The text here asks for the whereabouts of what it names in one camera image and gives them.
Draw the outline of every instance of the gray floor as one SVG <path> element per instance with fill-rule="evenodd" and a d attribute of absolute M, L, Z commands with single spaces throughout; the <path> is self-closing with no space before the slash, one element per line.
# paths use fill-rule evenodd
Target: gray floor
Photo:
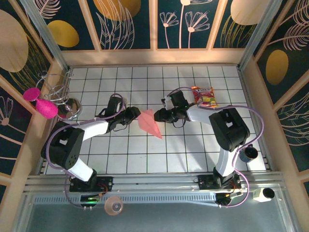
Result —
<path fill-rule="evenodd" d="M 276 199 L 249 199 L 225 209 L 190 203 L 125 204 L 121 214 L 104 208 L 84 211 L 71 205 L 35 205 L 28 232 L 283 232 Z"/>

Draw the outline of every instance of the small black mug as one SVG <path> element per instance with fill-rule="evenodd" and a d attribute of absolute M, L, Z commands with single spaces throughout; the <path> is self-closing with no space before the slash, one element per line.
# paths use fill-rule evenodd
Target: small black mug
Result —
<path fill-rule="evenodd" d="M 241 161 L 245 163 L 249 163 L 255 158 L 257 158 L 258 152 L 257 150 L 253 147 L 252 144 L 247 146 L 245 149 L 242 149 L 239 153 L 239 158 Z"/>

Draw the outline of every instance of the pink paper airplane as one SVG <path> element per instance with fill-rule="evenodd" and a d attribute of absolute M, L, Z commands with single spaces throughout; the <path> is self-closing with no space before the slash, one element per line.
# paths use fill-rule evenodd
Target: pink paper airplane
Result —
<path fill-rule="evenodd" d="M 139 127 L 147 133 L 162 139 L 160 129 L 154 117 L 155 116 L 152 109 L 141 112 L 140 116 L 137 117 L 139 121 Z"/>

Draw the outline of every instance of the snack bag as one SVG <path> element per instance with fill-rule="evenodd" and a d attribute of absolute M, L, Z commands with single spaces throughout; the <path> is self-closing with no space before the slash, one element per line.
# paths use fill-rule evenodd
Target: snack bag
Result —
<path fill-rule="evenodd" d="M 203 97 L 203 99 L 201 99 L 201 97 L 195 91 L 193 91 L 195 103 L 200 103 L 201 106 L 212 107 L 212 108 L 218 106 L 217 101 L 213 94 L 213 88 L 199 88 L 197 86 L 193 86 L 191 87 L 191 89 L 196 90 Z"/>

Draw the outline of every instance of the white grid floor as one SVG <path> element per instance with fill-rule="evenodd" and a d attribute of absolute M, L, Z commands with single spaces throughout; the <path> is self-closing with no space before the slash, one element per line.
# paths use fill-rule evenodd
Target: white grid floor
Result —
<path fill-rule="evenodd" d="M 70 95 L 83 105 L 78 121 L 93 119 L 115 92 L 141 111 L 156 112 L 163 107 L 161 99 L 165 95 L 183 86 L 213 87 L 219 106 L 247 105 L 234 66 L 76 68 L 73 73 Z M 189 102 L 194 101 L 191 91 L 184 91 L 184 95 Z M 255 137 L 255 130 L 249 111 L 238 111 L 250 129 L 250 140 Z M 125 130 L 84 141 L 80 158 L 98 174 L 212 172 L 220 147 L 210 125 L 187 122 L 177 129 L 171 124 L 158 124 L 162 140 L 142 131 L 133 121 Z M 268 168 L 258 142 L 254 147 L 259 150 L 258 158 L 248 164 L 238 160 L 236 168 Z M 45 165 L 42 174 L 63 174 Z"/>

